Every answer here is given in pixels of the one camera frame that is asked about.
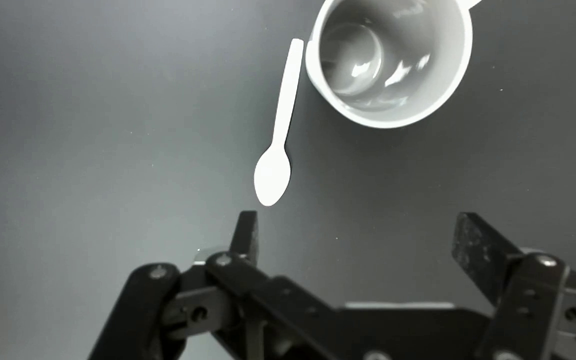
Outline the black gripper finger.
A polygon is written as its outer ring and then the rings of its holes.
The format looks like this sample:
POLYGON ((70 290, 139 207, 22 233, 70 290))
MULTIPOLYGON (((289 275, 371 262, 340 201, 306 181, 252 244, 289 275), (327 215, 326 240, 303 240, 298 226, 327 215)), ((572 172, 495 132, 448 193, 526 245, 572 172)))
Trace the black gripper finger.
POLYGON ((524 252, 475 211, 455 215, 452 258, 482 295, 499 305, 524 252))

